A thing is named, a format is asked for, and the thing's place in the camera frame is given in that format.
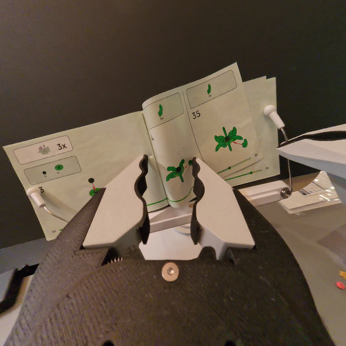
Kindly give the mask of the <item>dark upright panel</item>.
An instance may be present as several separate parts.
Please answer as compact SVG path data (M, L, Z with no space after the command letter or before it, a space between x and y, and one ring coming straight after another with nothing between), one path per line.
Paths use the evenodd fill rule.
M1 1L1 248L44 238L3 146L235 62L276 77L289 136L345 123L345 1Z

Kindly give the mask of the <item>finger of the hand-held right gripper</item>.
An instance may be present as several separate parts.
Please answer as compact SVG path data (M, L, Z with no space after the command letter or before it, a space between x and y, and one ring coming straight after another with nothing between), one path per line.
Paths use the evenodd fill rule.
M346 131L345 130L322 130L322 132L316 133L305 133L303 135L297 136L295 138L289 139L287 141L282 142L278 147L283 147L292 143L296 143L298 141L308 139L313 141L339 141L346 139Z
M285 158L325 171L346 204L346 140L314 141L302 139L277 149Z

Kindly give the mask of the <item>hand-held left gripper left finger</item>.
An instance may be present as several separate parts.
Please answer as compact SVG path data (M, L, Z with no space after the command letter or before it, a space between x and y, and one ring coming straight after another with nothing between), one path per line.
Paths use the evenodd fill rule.
M148 156L140 155L107 186L84 239L85 248L127 249L146 244L150 223L143 194Z

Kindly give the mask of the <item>white book stand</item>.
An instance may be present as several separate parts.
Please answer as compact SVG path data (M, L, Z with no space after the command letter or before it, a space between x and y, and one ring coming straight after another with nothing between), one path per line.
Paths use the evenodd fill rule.
M239 191L253 206L259 206L287 199L292 194L292 187L280 180L241 188ZM194 203L195 200L192 200L183 207L167 206L149 213L150 233L172 228L181 234L190 234Z

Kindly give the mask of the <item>clear plastic bag with leaflet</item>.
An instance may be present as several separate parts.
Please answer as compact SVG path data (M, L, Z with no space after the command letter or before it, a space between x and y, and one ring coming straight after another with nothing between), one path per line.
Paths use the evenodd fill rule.
M297 214L303 211L341 203L342 201L325 171L321 171L304 188L293 192L289 198L278 202L289 214Z

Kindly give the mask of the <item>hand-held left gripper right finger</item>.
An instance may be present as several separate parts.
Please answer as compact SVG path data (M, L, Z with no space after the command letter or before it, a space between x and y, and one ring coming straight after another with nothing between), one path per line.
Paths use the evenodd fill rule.
M252 249L255 241L232 187L196 157L192 175L197 197L190 226L193 243L212 247L217 260L222 260L229 247Z

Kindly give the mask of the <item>pale green instruction booklet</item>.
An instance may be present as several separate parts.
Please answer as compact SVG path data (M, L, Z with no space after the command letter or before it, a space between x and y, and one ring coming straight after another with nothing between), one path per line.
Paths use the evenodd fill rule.
M48 210L70 221L139 155L148 156L149 212L192 200L192 160L235 187L280 174L276 78L242 81L237 63L146 100L142 110L7 145L24 190L39 188Z

